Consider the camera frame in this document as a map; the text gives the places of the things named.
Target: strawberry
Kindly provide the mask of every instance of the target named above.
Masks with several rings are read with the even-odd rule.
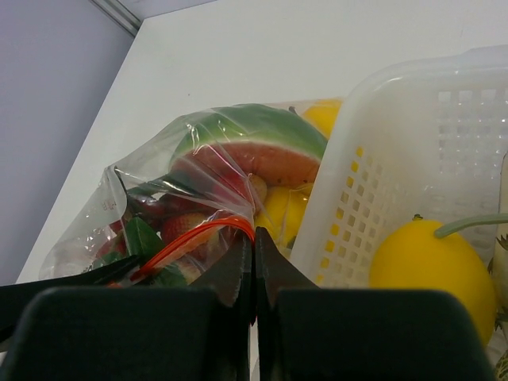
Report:
[[[165,244],[170,244],[176,238],[201,225],[206,219],[207,216],[202,213],[180,214],[179,216],[168,218],[160,229],[162,241]],[[191,256],[194,260],[201,263],[202,266],[207,266],[210,261],[214,261],[213,258],[215,256],[210,256],[210,254],[214,254],[218,246],[220,246],[219,234],[215,233],[206,242],[188,252],[187,256]]]
[[[118,220],[110,224],[110,228],[115,232],[115,234],[118,234],[118,232],[120,232],[120,230],[122,230],[124,227],[122,225],[122,222]]]
[[[159,202],[164,205],[167,214],[170,216],[188,213],[204,213],[210,215],[215,211],[211,206],[174,194],[165,194],[159,199]]]
[[[125,238],[123,234],[118,234],[115,238],[103,244],[95,256],[101,258],[109,252],[120,252],[121,254],[127,253],[127,246],[125,245]]]
[[[160,237],[165,244],[170,244],[189,230],[201,225],[207,219],[202,213],[180,214],[168,218],[160,228]]]

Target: yellow lemon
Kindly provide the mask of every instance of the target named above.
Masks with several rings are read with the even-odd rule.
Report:
[[[256,226],[264,227],[276,244],[287,247],[296,238],[309,196],[286,187],[272,187],[258,214]]]
[[[475,249],[458,233],[436,238],[439,221],[414,219],[393,232],[372,260],[374,288],[446,291],[466,307],[484,345],[491,338],[497,299]]]
[[[322,99],[309,107],[302,116],[329,139],[341,106],[342,101],[339,99]]]
[[[295,190],[300,192],[300,193],[303,193],[308,198],[308,197],[310,197],[310,192],[312,192],[312,187],[313,186],[314,186],[314,184],[308,183],[308,184],[304,184],[304,185],[296,188]]]

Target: watermelon slice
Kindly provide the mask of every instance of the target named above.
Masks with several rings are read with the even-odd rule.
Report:
[[[268,185],[313,183],[327,140],[307,121],[287,110],[259,104],[221,107],[179,118],[188,134],[171,171],[198,171],[214,178],[242,171]]]

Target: plastic bag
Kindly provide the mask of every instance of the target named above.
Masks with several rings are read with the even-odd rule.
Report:
[[[129,255],[148,264],[163,252],[169,260],[144,282],[188,284],[225,253],[235,228],[209,229],[180,249],[171,244],[228,218],[266,227],[289,256],[340,106],[339,99],[245,104],[178,117],[105,169],[47,255],[40,278],[78,274]]]

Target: basket hole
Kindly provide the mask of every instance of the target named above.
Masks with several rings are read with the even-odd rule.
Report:
[[[493,101],[495,99],[495,89],[482,90],[481,97],[486,101]]]
[[[358,282],[365,282],[367,280],[367,275],[361,271],[356,273],[356,280]]]
[[[439,102],[447,103],[450,102],[452,99],[452,92],[451,91],[440,91],[437,93],[437,100]]]
[[[330,228],[330,234],[332,234],[333,236],[338,235],[339,234],[339,225],[332,224],[332,227]]]
[[[457,206],[468,206],[469,202],[468,202],[468,200],[464,200],[463,198],[458,198],[455,201],[455,205],[457,205]]]
[[[480,248],[480,249],[483,249],[483,250],[486,250],[486,249],[488,249],[491,246],[491,244],[489,242],[481,241],[481,240],[473,240],[471,242],[471,244],[473,246],[475,246],[476,248]]]
[[[450,127],[447,125],[440,125],[438,129],[440,135],[446,135],[450,133]]]
[[[326,245],[325,245],[326,252],[332,252],[334,247],[335,247],[335,243],[333,243],[333,241],[326,241]]]
[[[328,258],[325,257],[321,260],[321,264],[320,264],[321,268],[328,268],[329,265],[330,265],[330,260]]]
[[[356,222],[355,216],[349,216],[349,218],[348,218],[348,225],[349,226],[354,226],[355,222]]]
[[[489,235],[489,231],[485,228],[482,228],[482,227],[477,227],[475,228],[475,233],[476,234],[480,234],[482,236],[488,236]]]
[[[347,203],[348,203],[348,200],[349,200],[349,194],[347,194],[346,192],[342,192],[342,195],[341,195],[341,201],[342,201],[344,204],[347,204]]]
[[[459,91],[459,102],[470,102],[473,99],[473,92],[471,90]]]
[[[337,252],[340,258],[346,257],[346,248],[344,246],[339,246],[339,251]]]
[[[362,259],[360,260],[360,265],[362,267],[367,267],[367,266],[370,266],[371,264],[371,261],[368,260],[366,257],[362,256]]]
[[[440,196],[439,194],[435,194],[430,198],[434,202],[443,202],[445,200],[444,196]]]
[[[466,125],[460,125],[457,127],[457,134],[459,136],[467,135],[468,133],[469,133],[469,127],[467,127]]]
[[[352,268],[350,268],[350,267],[345,268],[345,272],[344,273],[346,275],[346,278],[351,279],[351,277],[352,277]]]

